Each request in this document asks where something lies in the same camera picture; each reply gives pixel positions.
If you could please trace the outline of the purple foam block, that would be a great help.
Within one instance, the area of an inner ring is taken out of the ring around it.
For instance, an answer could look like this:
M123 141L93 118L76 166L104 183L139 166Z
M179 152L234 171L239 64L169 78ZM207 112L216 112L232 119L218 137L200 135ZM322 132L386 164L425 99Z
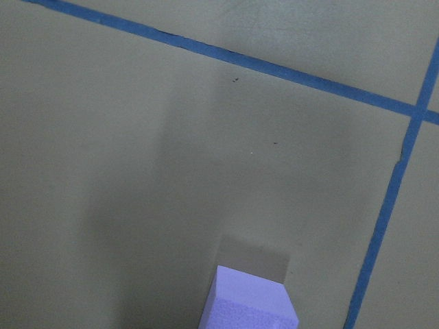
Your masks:
M199 328L298 326L298 316L283 284L217 266Z

